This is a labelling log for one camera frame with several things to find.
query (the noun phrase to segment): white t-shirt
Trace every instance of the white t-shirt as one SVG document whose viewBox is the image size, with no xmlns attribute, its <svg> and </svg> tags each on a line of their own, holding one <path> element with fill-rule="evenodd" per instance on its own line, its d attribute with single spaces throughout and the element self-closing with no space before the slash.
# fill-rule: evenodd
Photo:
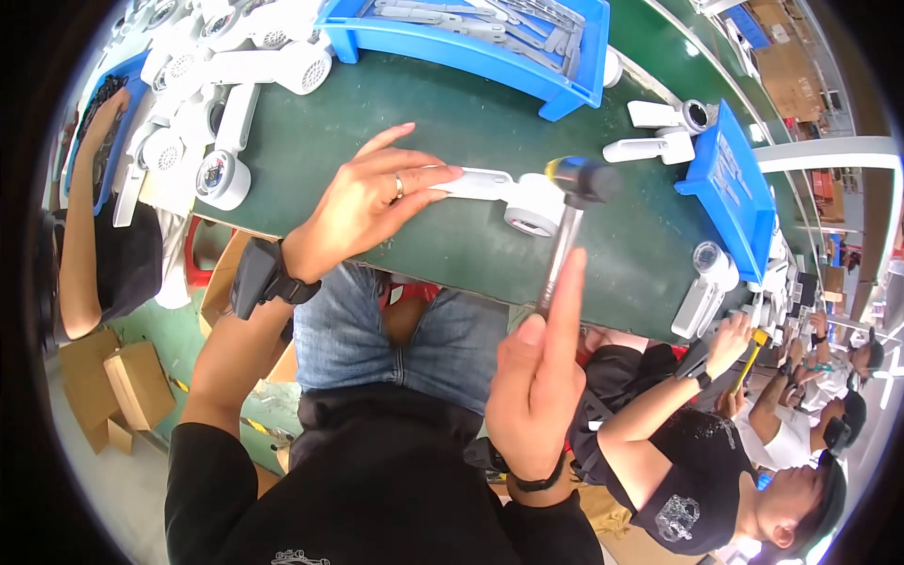
<svg viewBox="0 0 904 565">
<path fill-rule="evenodd" d="M 748 397 L 744 409 L 735 418 L 740 441 L 750 462 L 774 471 L 806 465 L 813 454 L 810 450 L 810 419 L 796 410 L 776 406 L 776 416 L 781 424 L 772 441 L 764 445 L 750 426 L 750 411 L 758 398 L 759 395 Z"/>
<path fill-rule="evenodd" d="M 845 353 L 836 351 L 832 352 L 828 364 L 832 366 L 831 371 L 820 372 L 814 379 L 804 383 L 804 399 L 800 403 L 802 409 L 818 412 L 830 400 L 847 396 L 847 381 L 853 365 Z"/>
</svg>

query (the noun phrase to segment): ear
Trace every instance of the ear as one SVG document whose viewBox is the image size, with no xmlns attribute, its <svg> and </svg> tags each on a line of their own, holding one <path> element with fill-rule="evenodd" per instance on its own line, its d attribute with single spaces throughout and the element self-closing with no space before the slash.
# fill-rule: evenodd
<svg viewBox="0 0 904 565">
<path fill-rule="evenodd" d="M 794 543 L 794 530 L 786 526 L 776 526 L 776 529 L 772 531 L 772 542 L 786 550 Z"/>
</svg>

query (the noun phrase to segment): green workbench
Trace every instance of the green workbench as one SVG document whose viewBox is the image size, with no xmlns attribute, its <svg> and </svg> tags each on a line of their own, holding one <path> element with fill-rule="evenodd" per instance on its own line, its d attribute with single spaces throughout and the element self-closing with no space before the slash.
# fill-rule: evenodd
<svg viewBox="0 0 904 565">
<path fill-rule="evenodd" d="M 610 3 L 614 47 L 679 98 L 708 103 L 725 98 L 743 125 L 754 122 L 724 78 L 689 52 L 683 36 L 650 5 Z M 617 25 L 619 18 L 632 25 Z M 784 129 L 774 109 L 766 113 L 771 105 L 764 94 L 760 97 L 758 114 L 777 142 L 787 142 L 787 133 L 778 137 Z M 324 85 L 307 96 L 264 85 L 248 148 L 240 155 L 253 179 L 247 200 L 231 212 L 197 202 L 194 212 L 284 236 L 314 210 L 336 169 L 361 143 L 408 121 L 418 128 L 398 146 L 433 153 L 453 165 L 504 170 L 514 178 L 537 173 L 555 157 L 600 155 L 607 143 L 648 135 L 630 124 L 626 103 L 632 99 L 657 100 L 625 76 L 605 92 L 599 109 L 583 107 L 551 123 L 537 116 L 540 100 L 515 89 L 434 63 L 362 52 L 355 65 L 335 62 Z M 590 323 L 675 343 L 671 322 L 696 277 L 691 251 L 703 240 L 720 238 L 697 199 L 673 188 L 687 164 L 646 160 L 617 167 L 625 190 L 612 203 L 588 209 L 578 239 L 589 255 L 582 315 Z M 794 188 L 784 174 L 767 179 L 776 188 L 786 238 L 792 249 L 803 252 L 809 245 L 805 232 L 787 228 L 802 218 Z M 503 213 L 503 202 L 448 199 L 357 259 L 510 304 L 531 303 L 551 242 L 505 225 Z M 748 298 L 739 288 L 723 308 Z"/>
</svg>

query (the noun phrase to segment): black cap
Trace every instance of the black cap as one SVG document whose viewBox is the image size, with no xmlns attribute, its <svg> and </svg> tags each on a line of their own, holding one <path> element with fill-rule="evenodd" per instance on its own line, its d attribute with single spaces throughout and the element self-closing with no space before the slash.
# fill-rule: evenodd
<svg viewBox="0 0 904 565">
<path fill-rule="evenodd" d="M 853 445 L 853 441 L 860 435 L 863 424 L 866 422 L 866 400 L 856 391 L 848 391 L 844 397 L 844 423 L 851 428 L 851 436 L 847 446 Z"/>
<path fill-rule="evenodd" d="M 835 457 L 823 451 L 819 457 L 819 470 L 823 471 L 825 482 L 823 484 L 823 500 L 819 504 L 816 515 L 816 527 L 813 534 L 804 540 L 804 543 L 794 549 L 794 555 L 783 556 L 783 559 L 805 559 L 806 554 L 813 549 L 825 536 L 835 529 L 844 512 L 844 499 L 847 497 L 847 479 L 844 477 L 842 466 L 838 465 Z"/>
<path fill-rule="evenodd" d="M 871 372 L 878 371 L 885 361 L 885 349 L 876 339 L 876 328 L 870 328 L 870 341 L 867 345 L 870 347 L 870 360 L 866 362 L 866 368 Z"/>
</svg>

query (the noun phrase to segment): hand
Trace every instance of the hand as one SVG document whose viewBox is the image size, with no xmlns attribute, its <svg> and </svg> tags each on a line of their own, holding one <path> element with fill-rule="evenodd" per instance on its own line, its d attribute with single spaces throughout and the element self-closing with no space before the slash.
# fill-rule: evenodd
<svg viewBox="0 0 904 565">
<path fill-rule="evenodd" d="M 825 311 L 813 312 L 810 315 L 810 325 L 816 330 L 816 337 L 825 337 L 825 332 L 828 330 L 828 318 Z"/>
<path fill-rule="evenodd" d="M 710 344 L 710 358 L 706 362 L 706 374 L 711 379 L 715 381 L 747 351 L 750 331 L 750 318 L 741 312 L 721 321 Z"/>
<path fill-rule="evenodd" d="M 735 394 L 731 394 L 731 390 L 725 390 L 716 399 L 716 413 L 725 419 L 735 419 L 746 404 L 744 387 L 740 387 Z"/>
<path fill-rule="evenodd" d="M 109 133 L 119 112 L 126 111 L 128 102 L 131 99 L 132 95 L 129 94 L 126 87 L 123 87 L 100 105 L 100 108 L 94 112 L 94 118 L 88 124 L 88 131 L 85 132 L 85 137 L 79 143 L 79 155 L 94 157 L 94 154 L 103 145 L 104 138 L 107 137 L 107 133 Z"/>
<path fill-rule="evenodd" d="M 552 475 L 586 377 L 575 362 L 587 253 L 573 250 L 556 286 L 549 322 L 533 314 L 497 350 L 486 430 L 524 481 Z"/>
<path fill-rule="evenodd" d="M 431 202 L 447 196 L 429 189 L 462 175 L 433 155 L 389 145 L 414 131 L 414 124 L 391 127 L 364 144 L 339 167 L 333 182 L 304 225 L 283 241 L 288 273 L 312 283 L 340 262 L 392 237 Z M 404 196 L 397 199 L 396 174 Z"/>
</svg>

